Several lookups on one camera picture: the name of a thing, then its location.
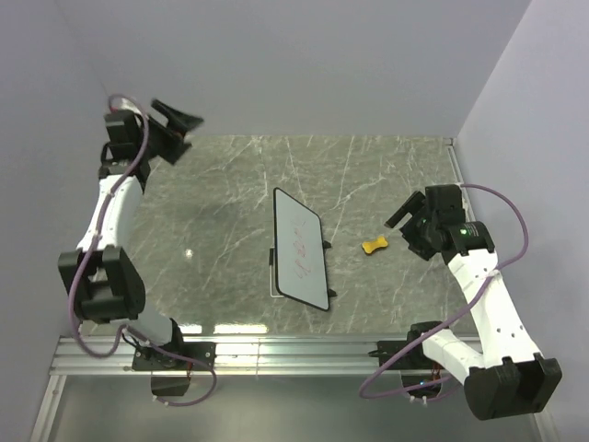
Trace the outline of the yellow bone-shaped eraser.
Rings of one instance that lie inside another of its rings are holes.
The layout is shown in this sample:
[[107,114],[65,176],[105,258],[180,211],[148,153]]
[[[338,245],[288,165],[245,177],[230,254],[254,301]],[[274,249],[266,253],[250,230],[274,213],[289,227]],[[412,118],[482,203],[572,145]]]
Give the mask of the yellow bone-shaped eraser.
[[362,249],[366,255],[372,255],[378,250],[382,250],[388,247],[388,241],[384,236],[378,236],[376,239],[371,241],[365,241],[362,243]]

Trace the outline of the aluminium right side rail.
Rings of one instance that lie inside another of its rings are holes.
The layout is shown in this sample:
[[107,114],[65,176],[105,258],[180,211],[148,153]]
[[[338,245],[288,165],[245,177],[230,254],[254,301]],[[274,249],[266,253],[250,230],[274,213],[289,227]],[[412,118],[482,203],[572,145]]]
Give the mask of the aluminium right side rail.
[[[444,139],[444,145],[446,147],[448,156],[450,158],[450,163],[451,163],[452,170],[453,170],[453,173],[454,173],[454,176],[456,179],[456,183],[461,184],[464,182],[464,177],[463,177],[462,170],[461,170],[461,167],[459,166],[458,158],[456,155],[455,140],[456,140],[455,138],[446,137]],[[476,217],[473,213],[467,190],[462,190],[462,200],[463,200],[463,206],[466,211],[467,221],[475,221]]]

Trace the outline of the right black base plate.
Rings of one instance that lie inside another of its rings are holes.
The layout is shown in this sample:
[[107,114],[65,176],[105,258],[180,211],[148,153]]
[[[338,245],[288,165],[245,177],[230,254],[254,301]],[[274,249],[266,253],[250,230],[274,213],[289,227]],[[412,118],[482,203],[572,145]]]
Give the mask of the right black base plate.
[[[375,350],[370,351],[368,356],[376,358],[378,365],[382,366],[406,344],[406,341],[401,340],[378,341]],[[403,355],[388,370],[397,370],[399,372],[403,389],[420,385],[416,390],[403,392],[404,396],[411,401],[439,401],[450,396],[461,387],[461,384],[456,379],[442,373],[443,368],[441,365],[426,358],[422,354],[420,347],[416,347]]]

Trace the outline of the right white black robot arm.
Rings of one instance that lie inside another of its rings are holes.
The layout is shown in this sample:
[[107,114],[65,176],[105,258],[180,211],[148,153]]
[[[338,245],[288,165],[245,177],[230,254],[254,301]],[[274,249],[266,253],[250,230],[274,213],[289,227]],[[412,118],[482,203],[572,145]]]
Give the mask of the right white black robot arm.
[[546,358],[528,334],[489,230],[467,219],[463,188],[446,184],[414,192],[386,225],[398,227],[421,259],[441,255],[467,301],[455,317],[471,315],[481,349],[455,336],[451,320],[414,324],[405,348],[380,367],[401,358],[418,368],[434,362],[463,386],[469,409],[481,421],[540,413],[562,379],[560,364]]

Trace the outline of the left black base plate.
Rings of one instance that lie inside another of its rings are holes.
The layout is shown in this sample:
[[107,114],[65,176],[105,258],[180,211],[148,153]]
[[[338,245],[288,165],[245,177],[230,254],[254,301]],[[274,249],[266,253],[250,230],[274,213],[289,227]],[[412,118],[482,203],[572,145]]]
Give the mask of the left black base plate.
[[180,355],[164,355],[153,348],[135,351],[132,372],[150,374],[151,391],[156,396],[182,397],[191,385],[193,373],[209,372],[214,367],[216,344],[185,343]]

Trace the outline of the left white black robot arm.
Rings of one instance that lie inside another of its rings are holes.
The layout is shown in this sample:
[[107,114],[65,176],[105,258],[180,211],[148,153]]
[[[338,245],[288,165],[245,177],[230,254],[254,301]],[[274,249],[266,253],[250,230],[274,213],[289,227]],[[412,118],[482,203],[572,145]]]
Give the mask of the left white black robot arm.
[[175,370],[190,362],[182,332],[172,318],[147,303],[144,281],[125,247],[151,159],[175,164],[191,146],[186,135],[204,120],[153,99],[152,109],[165,118],[159,122],[122,94],[110,96],[108,107],[104,123],[109,139],[100,151],[96,206],[75,249],[58,258],[71,332],[87,355],[104,359],[114,352],[90,349],[80,327],[86,321],[114,324],[115,343],[126,342],[138,356]]

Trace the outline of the small framed whiteboard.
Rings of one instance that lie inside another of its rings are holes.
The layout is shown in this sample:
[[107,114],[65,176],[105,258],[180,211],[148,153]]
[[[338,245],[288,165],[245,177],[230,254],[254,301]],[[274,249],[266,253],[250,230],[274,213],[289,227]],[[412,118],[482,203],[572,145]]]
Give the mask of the small framed whiteboard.
[[329,310],[320,217],[284,190],[272,192],[278,290],[287,298]]

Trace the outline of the aluminium left side rail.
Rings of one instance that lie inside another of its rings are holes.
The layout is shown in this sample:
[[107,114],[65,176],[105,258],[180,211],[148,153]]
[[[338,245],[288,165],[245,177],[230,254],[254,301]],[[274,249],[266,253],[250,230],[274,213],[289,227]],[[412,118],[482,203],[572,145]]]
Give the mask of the aluminium left side rail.
[[64,392],[66,375],[49,376],[47,388],[43,395],[30,442],[48,442],[59,404]]

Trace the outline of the aluminium rail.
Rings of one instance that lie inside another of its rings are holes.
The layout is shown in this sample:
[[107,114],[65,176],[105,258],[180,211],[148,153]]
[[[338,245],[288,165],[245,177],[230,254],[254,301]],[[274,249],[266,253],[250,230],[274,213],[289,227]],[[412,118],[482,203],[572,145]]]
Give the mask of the aluminium rail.
[[[393,335],[189,335],[186,341],[215,343],[214,370],[219,376],[362,376],[378,362],[369,355],[379,341],[400,341]],[[139,376],[132,370],[133,349],[122,343],[107,359],[83,353],[71,338],[59,340],[49,374],[52,376]]]
[[[444,145],[446,147],[448,156],[450,158],[450,163],[451,163],[452,170],[453,170],[453,173],[454,173],[454,176],[456,179],[456,183],[461,184],[464,182],[464,177],[463,177],[462,170],[461,170],[461,167],[459,166],[458,158],[456,155],[455,140],[456,140],[455,138],[446,137],[444,139]],[[463,200],[463,206],[466,211],[467,221],[475,221],[476,217],[473,213],[467,190],[462,190],[462,200]]]
[[48,442],[59,404],[64,392],[66,375],[49,376],[47,388],[43,395],[30,442]]

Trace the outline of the aluminium front rail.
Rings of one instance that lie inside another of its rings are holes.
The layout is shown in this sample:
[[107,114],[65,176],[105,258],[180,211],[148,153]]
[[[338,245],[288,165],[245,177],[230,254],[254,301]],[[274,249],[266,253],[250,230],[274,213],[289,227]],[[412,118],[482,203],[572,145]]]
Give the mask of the aluminium front rail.
[[[362,376],[378,362],[369,355],[379,341],[400,341],[393,335],[189,335],[186,341],[215,343],[214,370],[219,376]],[[52,376],[139,376],[132,370],[133,349],[122,343],[107,359],[83,353],[71,338],[59,340],[49,374]]]

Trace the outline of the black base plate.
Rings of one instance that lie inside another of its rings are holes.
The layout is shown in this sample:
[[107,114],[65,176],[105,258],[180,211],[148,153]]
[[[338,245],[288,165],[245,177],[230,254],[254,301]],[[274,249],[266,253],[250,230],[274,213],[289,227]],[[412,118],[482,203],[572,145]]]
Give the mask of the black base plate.
[[[406,341],[401,340],[378,341],[375,350],[370,351],[368,356],[376,358],[378,365],[382,366],[406,344]],[[442,373],[443,368],[441,365],[426,358],[422,354],[420,347],[416,347],[403,355],[388,370],[397,370],[399,372],[403,389],[420,385],[416,390],[403,392],[404,396],[411,401],[439,401],[450,396],[461,387],[461,384],[456,379]]]
[[182,397],[191,385],[193,373],[209,372],[214,367],[216,344],[185,343],[180,355],[164,355],[153,348],[135,351],[132,372],[150,374],[151,391],[156,396]]

